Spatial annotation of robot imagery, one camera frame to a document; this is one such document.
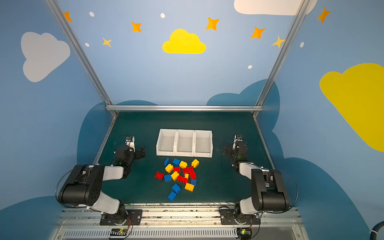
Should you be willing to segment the long red lego brick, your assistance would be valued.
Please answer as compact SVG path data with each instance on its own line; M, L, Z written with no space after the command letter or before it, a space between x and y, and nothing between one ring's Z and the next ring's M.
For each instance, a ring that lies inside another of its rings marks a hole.
M194 167L186 167L186 168L183 168L183 174L189 174L191 172L194 171Z

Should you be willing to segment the red lego brick low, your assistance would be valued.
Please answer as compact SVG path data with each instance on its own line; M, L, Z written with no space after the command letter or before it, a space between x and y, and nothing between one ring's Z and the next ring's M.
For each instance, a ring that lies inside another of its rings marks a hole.
M185 177L183 177L183 176L178 176L178 177L177 177L177 180L178 180L179 182L183 183L183 184L188 183L188 178L185 178Z

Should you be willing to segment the blue lego brick top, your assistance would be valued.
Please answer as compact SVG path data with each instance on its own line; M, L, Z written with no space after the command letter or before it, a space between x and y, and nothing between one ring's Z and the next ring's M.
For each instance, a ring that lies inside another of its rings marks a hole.
M174 160L172 161L172 164L173 164L175 167L179 167L179 166L180 166L180 163L181 163L181 161L180 161L179 159L174 159Z

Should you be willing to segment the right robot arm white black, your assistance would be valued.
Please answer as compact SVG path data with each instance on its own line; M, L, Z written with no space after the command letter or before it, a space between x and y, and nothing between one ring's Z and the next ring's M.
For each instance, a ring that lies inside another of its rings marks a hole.
M251 181L251 196L237 204L241 215L254 215L259 212L284 213L290 209L290 198L277 170L259 167L249 162L248 146L243 141L235 141L226 146L223 155L231 158L233 169Z

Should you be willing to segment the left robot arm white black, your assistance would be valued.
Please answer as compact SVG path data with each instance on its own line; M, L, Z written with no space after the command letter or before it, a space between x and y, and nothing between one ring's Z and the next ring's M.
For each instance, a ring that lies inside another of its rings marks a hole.
M76 165L68 172L62 188L55 190L55 197L61 205L70 208L86 206L103 214L125 214L123 202L102 192L103 183L127 178L133 162L145 156L145 147L136 150L124 145L117 149L115 165Z

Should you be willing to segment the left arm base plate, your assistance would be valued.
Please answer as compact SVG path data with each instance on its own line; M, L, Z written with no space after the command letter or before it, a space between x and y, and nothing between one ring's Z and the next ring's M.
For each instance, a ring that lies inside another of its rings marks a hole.
M138 226L141 223L143 210L124 210L116 214L102 214L100 226Z

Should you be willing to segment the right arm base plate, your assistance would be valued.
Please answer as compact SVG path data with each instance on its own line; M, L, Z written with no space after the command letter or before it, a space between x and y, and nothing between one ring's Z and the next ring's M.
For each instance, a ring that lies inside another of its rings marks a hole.
M222 207L218 209L222 225L258 225L261 220L257 214L245 215L237 209Z

